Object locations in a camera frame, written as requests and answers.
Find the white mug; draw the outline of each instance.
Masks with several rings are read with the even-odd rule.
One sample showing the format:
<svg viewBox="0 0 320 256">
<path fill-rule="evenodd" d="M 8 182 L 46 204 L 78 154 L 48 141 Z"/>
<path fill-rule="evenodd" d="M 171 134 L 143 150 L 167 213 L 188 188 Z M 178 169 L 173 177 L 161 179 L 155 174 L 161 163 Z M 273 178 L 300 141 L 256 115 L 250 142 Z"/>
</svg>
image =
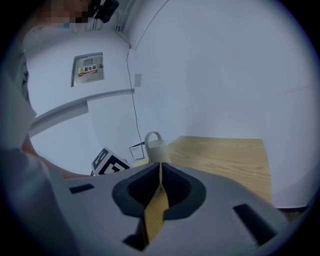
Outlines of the white mug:
<svg viewBox="0 0 320 256">
<path fill-rule="evenodd" d="M 152 134 L 155 134 L 158 139 L 149 141 Z M 149 157 L 150 163 L 170 163 L 170 157 L 168 155 L 168 147 L 166 142 L 161 138 L 161 135 L 157 131 L 149 132 L 144 139 L 145 150 Z"/>
</svg>

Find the black camera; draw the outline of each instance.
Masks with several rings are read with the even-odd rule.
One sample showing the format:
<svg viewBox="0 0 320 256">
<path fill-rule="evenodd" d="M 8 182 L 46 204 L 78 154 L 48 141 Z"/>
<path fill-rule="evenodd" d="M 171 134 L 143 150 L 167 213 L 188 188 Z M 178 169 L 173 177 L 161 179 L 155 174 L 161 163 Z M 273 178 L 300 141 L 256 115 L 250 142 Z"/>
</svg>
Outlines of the black camera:
<svg viewBox="0 0 320 256">
<path fill-rule="evenodd" d="M 91 17 L 107 23 L 119 6 L 117 0 L 92 0 L 88 12 Z"/>
</svg>

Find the white wall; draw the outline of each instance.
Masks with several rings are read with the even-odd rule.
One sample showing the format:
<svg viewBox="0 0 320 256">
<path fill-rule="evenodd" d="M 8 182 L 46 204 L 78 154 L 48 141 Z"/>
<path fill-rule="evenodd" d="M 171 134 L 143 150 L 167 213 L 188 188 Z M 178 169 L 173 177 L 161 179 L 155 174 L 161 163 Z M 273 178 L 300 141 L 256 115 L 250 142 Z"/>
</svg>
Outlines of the white wall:
<svg viewBox="0 0 320 256">
<path fill-rule="evenodd" d="M 134 159 L 129 147 L 140 143 L 140 138 L 131 93 L 97 97 L 87 104 L 100 146 L 111 149 L 132 164 Z M 140 131 L 143 130 L 142 118 L 138 116 Z M 140 134 L 143 141 L 145 134 Z"/>
<path fill-rule="evenodd" d="M 141 35 L 137 12 L 129 39 Z M 278 5 L 170 0 L 130 60 L 143 136 L 261 138 L 277 207 L 308 203 L 319 185 L 319 60 Z"/>
<path fill-rule="evenodd" d="M 127 19 L 124 33 L 128 35 L 132 49 L 136 49 L 157 12 L 168 0 L 136 0 Z"/>
<path fill-rule="evenodd" d="M 130 88 L 126 57 L 128 44 L 114 31 L 90 31 L 57 37 L 27 53 L 29 96 L 37 115 L 63 104 Z M 104 79 L 71 87 L 75 56 L 103 53 Z"/>
<path fill-rule="evenodd" d="M 50 118 L 29 134 L 40 156 L 77 174 L 90 175 L 91 163 L 102 149 L 86 105 Z"/>
<path fill-rule="evenodd" d="M 56 38 L 40 50 L 28 53 L 28 87 L 32 107 L 39 116 L 85 96 L 129 90 L 128 51 L 128 44 L 115 32 L 92 31 Z M 70 87 L 74 57 L 96 52 L 103 52 L 105 79 Z M 31 138 L 36 151 L 75 173 L 88 174 L 92 160 L 104 146 L 132 162 L 128 147 L 140 140 L 131 93 L 91 98 L 88 105 L 87 113 L 65 118 L 53 126 L 54 121 L 50 118 L 44 121 L 44 126 L 49 128 Z M 63 119 L 61 113 L 55 116 Z"/>
</svg>

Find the electrical box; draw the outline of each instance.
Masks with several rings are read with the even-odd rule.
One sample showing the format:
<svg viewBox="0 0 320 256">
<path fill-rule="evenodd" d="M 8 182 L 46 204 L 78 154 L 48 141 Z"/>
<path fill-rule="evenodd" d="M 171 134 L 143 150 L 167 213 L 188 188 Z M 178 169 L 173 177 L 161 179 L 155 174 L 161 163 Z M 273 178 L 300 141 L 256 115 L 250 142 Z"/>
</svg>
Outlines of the electrical box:
<svg viewBox="0 0 320 256">
<path fill-rule="evenodd" d="M 103 53 L 74 57 L 71 77 L 71 87 L 104 79 Z"/>
</svg>

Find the black and white fiducial marker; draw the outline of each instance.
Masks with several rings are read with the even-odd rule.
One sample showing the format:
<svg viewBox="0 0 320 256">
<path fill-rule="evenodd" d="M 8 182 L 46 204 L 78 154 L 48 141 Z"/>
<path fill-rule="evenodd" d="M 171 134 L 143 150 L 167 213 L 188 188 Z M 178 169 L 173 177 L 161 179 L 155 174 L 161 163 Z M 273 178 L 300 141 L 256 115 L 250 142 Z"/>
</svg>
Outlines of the black and white fiducial marker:
<svg viewBox="0 0 320 256">
<path fill-rule="evenodd" d="M 104 147 L 91 164 L 92 171 L 95 175 L 111 174 L 131 168 L 131 165 Z"/>
</svg>

